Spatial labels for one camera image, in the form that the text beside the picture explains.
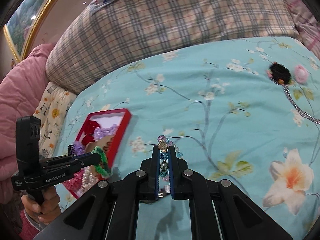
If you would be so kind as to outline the person's left hand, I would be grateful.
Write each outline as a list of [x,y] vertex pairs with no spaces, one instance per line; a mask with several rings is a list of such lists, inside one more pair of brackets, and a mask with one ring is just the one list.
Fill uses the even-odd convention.
[[39,205],[37,202],[23,195],[21,200],[25,212],[35,222],[41,222],[48,225],[61,214],[59,206],[60,197],[56,192],[55,186],[49,187],[43,191],[44,202]]

